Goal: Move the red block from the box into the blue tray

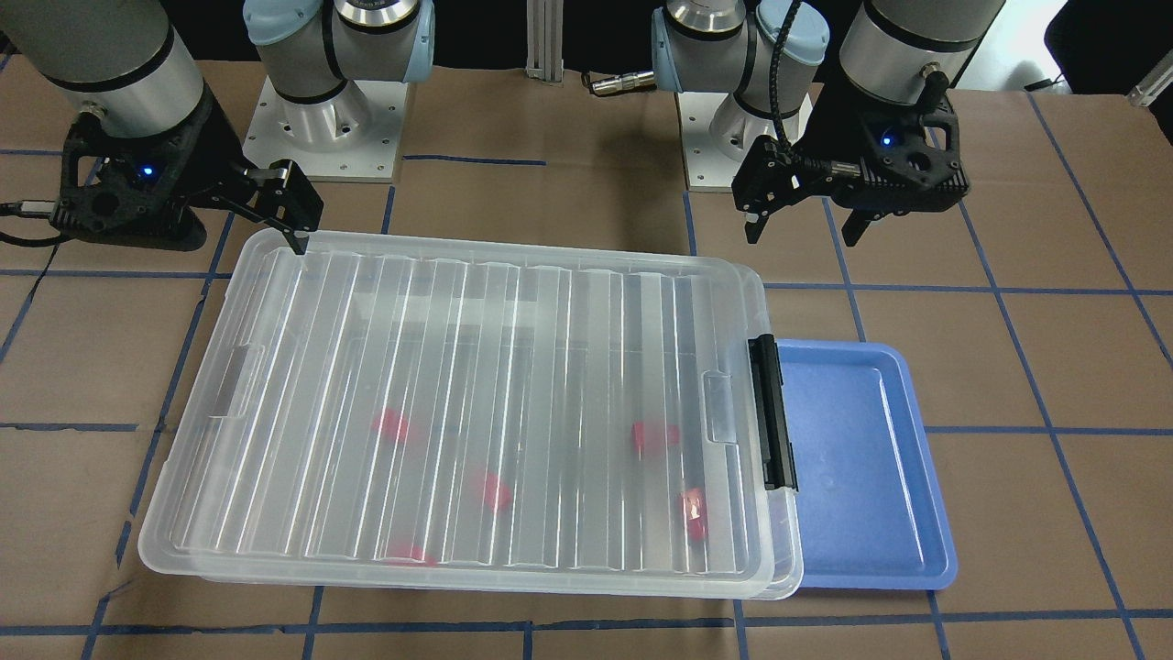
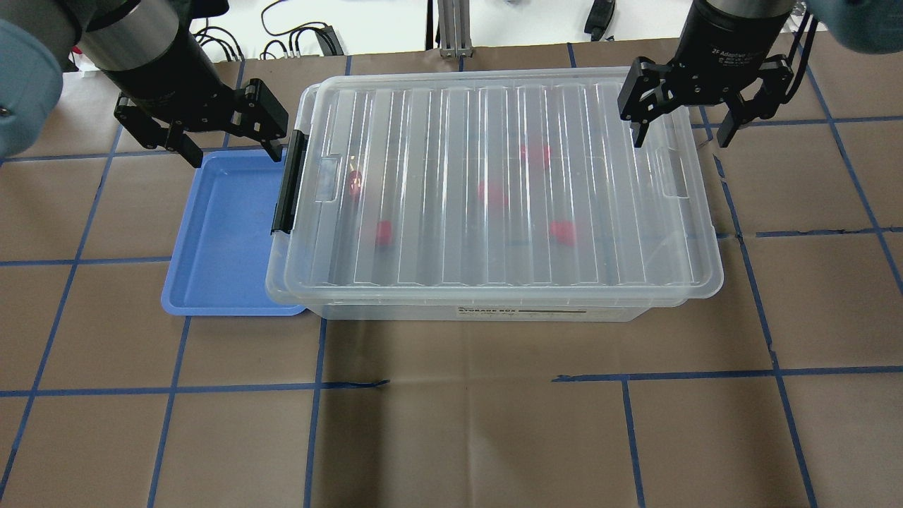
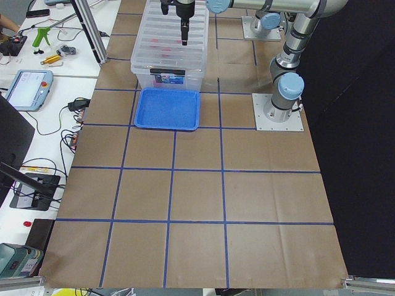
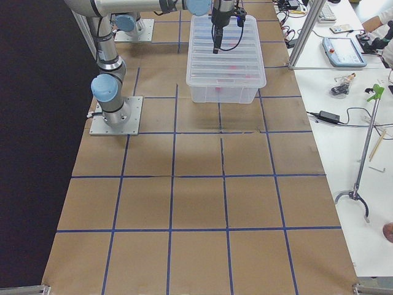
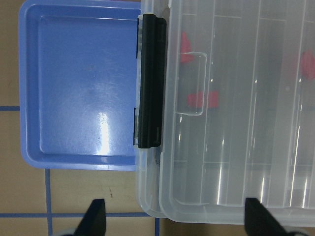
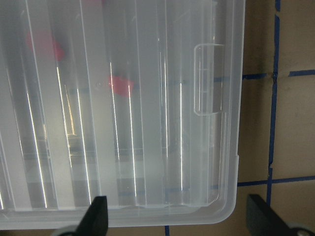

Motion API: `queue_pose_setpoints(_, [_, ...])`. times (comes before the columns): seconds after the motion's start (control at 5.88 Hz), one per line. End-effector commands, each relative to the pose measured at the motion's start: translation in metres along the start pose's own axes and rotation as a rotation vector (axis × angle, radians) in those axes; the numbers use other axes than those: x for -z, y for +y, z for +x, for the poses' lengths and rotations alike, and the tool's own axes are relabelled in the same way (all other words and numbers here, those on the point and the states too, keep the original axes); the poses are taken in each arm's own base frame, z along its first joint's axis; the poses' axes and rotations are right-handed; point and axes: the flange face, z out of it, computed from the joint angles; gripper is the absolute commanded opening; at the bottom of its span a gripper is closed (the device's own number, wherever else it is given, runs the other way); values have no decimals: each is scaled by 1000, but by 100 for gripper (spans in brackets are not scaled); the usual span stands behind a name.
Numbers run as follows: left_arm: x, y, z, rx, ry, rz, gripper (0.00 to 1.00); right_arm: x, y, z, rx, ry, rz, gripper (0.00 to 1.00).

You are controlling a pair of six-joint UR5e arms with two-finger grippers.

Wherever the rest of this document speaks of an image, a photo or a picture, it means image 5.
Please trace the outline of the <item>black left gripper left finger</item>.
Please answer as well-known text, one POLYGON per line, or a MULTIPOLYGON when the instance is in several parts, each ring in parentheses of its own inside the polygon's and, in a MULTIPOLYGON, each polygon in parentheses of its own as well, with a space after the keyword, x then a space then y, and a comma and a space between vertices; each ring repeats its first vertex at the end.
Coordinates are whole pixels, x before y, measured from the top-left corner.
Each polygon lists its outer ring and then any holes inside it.
POLYGON ((106 209, 104 199, 94 199, 74 231, 74 236, 104 236, 106 209))

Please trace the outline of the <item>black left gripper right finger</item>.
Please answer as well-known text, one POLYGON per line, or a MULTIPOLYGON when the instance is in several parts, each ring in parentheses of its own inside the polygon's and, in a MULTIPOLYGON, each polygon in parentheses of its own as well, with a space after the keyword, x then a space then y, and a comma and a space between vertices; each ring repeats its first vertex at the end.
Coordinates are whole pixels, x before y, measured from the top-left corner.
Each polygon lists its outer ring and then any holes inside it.
POLYGON ((245 200, 245 231, 248 236, 292 236, 256 198, 245 200))

